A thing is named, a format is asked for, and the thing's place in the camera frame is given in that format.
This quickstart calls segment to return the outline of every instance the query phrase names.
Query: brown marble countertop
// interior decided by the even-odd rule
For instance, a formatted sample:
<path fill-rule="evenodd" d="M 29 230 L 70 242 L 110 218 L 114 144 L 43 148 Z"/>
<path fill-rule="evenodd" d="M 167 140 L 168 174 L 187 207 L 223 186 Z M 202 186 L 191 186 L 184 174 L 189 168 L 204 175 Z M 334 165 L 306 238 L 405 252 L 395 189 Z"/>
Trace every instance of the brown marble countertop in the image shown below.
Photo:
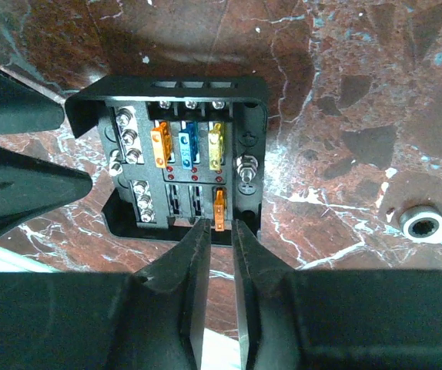
<path fill-rule="evenodd" d="M 302 269 L 442 268 L 442 246 L 397 229 L 410 205 L 442 211 L 441 1 L 0 0 L 0 68 L 59 102 L 108 74 L 262 76 L 263 243 Z M 0 246 L 76 271 L 137 271 L 171 248 L 106 232 L 95 130 L 74 140 L 65 123 L 0 145 L 94 182 Z M 236 337 L 230 249 L 213 249 L 210 283 L 206 325 Z"/>

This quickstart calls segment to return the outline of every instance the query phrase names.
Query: fuse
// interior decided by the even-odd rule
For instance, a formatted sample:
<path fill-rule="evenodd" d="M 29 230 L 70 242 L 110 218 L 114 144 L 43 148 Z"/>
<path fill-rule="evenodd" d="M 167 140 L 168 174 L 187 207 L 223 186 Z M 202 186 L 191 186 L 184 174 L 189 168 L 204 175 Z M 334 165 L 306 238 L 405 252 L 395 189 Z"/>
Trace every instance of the fuse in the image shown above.
<path fill-rule="evenodd" d="M 224 189 L 216 190 L 216 199 L 214 200 L 214 225 L 216 231 L 224 231 L 226 199 Z"/>
<path fill-rule="evenodd" d="M 209 131 L 209 169 L 213 171 L 221 170 L 223 160 L 223 124 L 215 123 L 213 129 Z"/>
<path fill-rule="evenodd" d="M 178 134 L 180 142 L 180 156 L 182 157 L 182 167 L 191 170 L 193 161 L 197 158 L 199 144 L 197 141 L 197 123 L 188 122 L 185 129 Z"/>
<path fill-rule="evenodd" d="M 151 130 L 152 151 L 156 167 L 166 168 L 172 154 L 172 137 L 168 132 L 168 123 L 161 122 L 158 127 Z"/>

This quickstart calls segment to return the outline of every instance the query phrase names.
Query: fuse box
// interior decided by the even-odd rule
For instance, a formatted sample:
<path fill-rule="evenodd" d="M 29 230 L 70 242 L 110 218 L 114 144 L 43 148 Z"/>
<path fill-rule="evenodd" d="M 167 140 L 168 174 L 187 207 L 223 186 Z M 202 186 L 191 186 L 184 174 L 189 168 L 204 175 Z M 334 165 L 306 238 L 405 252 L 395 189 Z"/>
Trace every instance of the fuse box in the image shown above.
<path fill-rule="evenodd" d="M 103 207 L 118 237 L 180 241 L 212 220 L 260 231 L 267 87 L 256 77 L 106 76 L 65 102 L 75 137 L 97 126 L 115 190 Z"/>

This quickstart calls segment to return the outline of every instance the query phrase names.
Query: yellow fuse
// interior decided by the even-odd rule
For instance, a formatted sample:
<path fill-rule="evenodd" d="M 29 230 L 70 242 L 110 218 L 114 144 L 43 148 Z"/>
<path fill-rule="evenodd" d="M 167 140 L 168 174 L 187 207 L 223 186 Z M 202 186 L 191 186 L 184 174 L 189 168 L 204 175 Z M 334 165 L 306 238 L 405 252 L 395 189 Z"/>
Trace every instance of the yellow fuse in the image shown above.
<path fill-rule="evenodd" d="M 223 158 L 223 125 L 216 123 L 209 131 L 209 169 L 213 171 L 221 170 L 221 160 Z"/>
<path fill-rule="evenodd" d="M 156 167 L 166 168 L 166 162 L 172 154 L 172 137 L 168 132 L 168 123 L 161 122 L 151 130 L 152 151 Z"/>
<path fill-rule="evenodd" d="M 216 200 L 214 200 L 214 224 L 216 231 L 224 231 L 226 200 L 224 189 L 216 190 Z"/>

